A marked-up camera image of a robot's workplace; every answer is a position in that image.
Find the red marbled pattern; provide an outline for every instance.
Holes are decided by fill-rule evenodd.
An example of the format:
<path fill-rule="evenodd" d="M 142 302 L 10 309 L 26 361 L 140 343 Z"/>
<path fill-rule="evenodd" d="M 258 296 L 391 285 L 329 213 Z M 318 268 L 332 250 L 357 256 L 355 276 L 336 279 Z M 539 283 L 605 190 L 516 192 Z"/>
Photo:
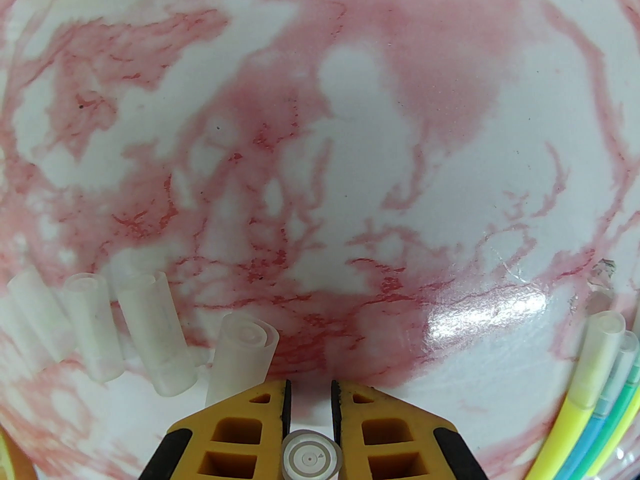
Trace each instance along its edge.
<path fill-rule="evenodd" d="M 2 22 L 7 23 L 19 1 L 0 0 Z M 528 317 L 519 311 L 503 311 L 498 317 L 500 301 L 550 297 L 569 284 L 582 302 L 592 267 L 637 226 L 640 212 L 612 228 L 628 202 L 640 161 L 622 137 L 602 51 L 546 0 L 265 0 L 298 6 L 295 18 L 266 48 L 243 58 L 208 101 L 192 109 L 170 154 L 159 153 L 160 138 L 128 146 L 122 153 L 126 174 L 100 189 L 82 183 L 58 187 L 20 154 L 15 119 L 29 87 L 46 77 L 54 87 L 47 115 L 32 116 L 48 120 L 50 128 L 33 154 L 42 158 L 62 149 L 79 163 L 92 137 L 118 122 L 130 92 L 159 91 L 185 50 L 214 44 L 233 24 L 212 1 L 140 0 L 116 22 L 105 17 L 65 23 L 31 57 L 25 49 L 50 11 L 43 9 L 14 40 L 12 56 L 3 59 L 8 78 L 0 116 L 6 178 L 6 187 L 0 186 L 0 261 L 10 272 L 20 263 L 17 235 L 52 285 L 74 272 L 100 270 L 123 249 L 173 243 L 179 252 L 164 270 L 191 345 L 212 345 L 196 309 L 257 307 L 281 333 L 272 375 L 293 378 L 310 391 L 334 377 L 393 387 L 487 332 L 508 331 Z M 310 138 L 315 123 L 339 114 L 320 85 L 322 63 L 330 52 L 348 46 L 374 57 L 382 85 L 414 128 L 410 139 L 398 139 L 398 148 L 412 158 L 411 168 L 392 180 L 376 202 L 377 213 L 402 222 L 429 189 L 430 176 L 442 169 L 434 159 L 452 156 L 477 137 L 496 109 L 503 85 L 517 78 L 525 48 L 541 41 L 527 14 L 546 23 L 546 32 L 570 41 L 587 66 L 613 187 L 608 208 L 594 216 L 592 236 L 578 251 L 558 250 L 535 278 L 515 283 L 507 277 L 539 246 L 530 230 L 558 205 L 571 176 L 554 144 L 547 142 L 555 178 L 542 204 L 532 208 L 528 192 L 506 190 L 512 201 L 505 212 L 507 224 L 496 222 L 478 233 L 471 252 L 462 242 L 434 247 L 422 230 L 405 223 L 380 225 L 374 215 L 365 214 L 357 224 L 348 224 L 350 238 L 342 244 L 352 251 L 347 263 L 365 290 L 352 291 L 347 285 L 305 288 L 291 272 L 302 258 L 327 247 L 318 236 L 327 225 L 322 209 L 329 164 L 336 140 L 349 140 L 327 137 L 318 146 Z M 626 15 L 630 20 L 636 16 L 630 11 Z M 211 62 L 215 66 L 218 59 Z M 185 105 L 188 85 L 170 96 L 175 99 L 167 105 Z M 223 158 L 206 174 L 192 162 L 191 153 L 201 146 Z M 291 168 L 302 159 L 306 172 Z M 186 179 L 191 206 L 177 202 L 176 172 Z M 265 202 L 271 183 L 282 194 L 275 213 Z M 345 197 L 365 196 L 344 189 Z M 33 199 L 37 206 L 30 204 Z M 41 233 L 41 215 L 60 224 L 55 239 Z M 298 233 L 291 230 L 293 222 Z M 521 234 L 521 245 L 495 268 L 487 267 L 482 247 L 510 232 Z M 400 243 L 391 257 L 381 252 L 388 240 Z M 75 254 L 72 264 L 60 260 L 60 252 L 67 250 Z M 466 324 L 469 311 L 477 308 L 489 316 L 488 323 Z M 440 335 L 432 329 L 443 325 L 451 332 Z M 14 361 L 9 341 L 0 343 L 2 358 Z M 554 352 L 563 355 L 560 347 Z M 81 371 L 82 365 L 70 360 L 37 379 L 2 382 L 0 421 L 48 474 L 72 478 L 78 466 L 86 465 L 110 478 L 128 478 L 127 465 L 142 465 L 126 443 L 117 444 L 119 452 L 99 458 L 79 451 L 79 443 L 89 439 L 96 425 L 95 414 L 82 409 L 84 402 L 71 381 Z M 32 417 L 7 401 L 9 390 L 23 396 Z M 77 426 L 53 404 L 53 393 L 60 392 L 77 399 Z M 487 450 L 482 463 L 489 475 L 516 478 L 514 462 L 544 436 L 549 421 L 536 418 L 518 439 Z M 526 464 L 519 468 L 523 472 Z"/>

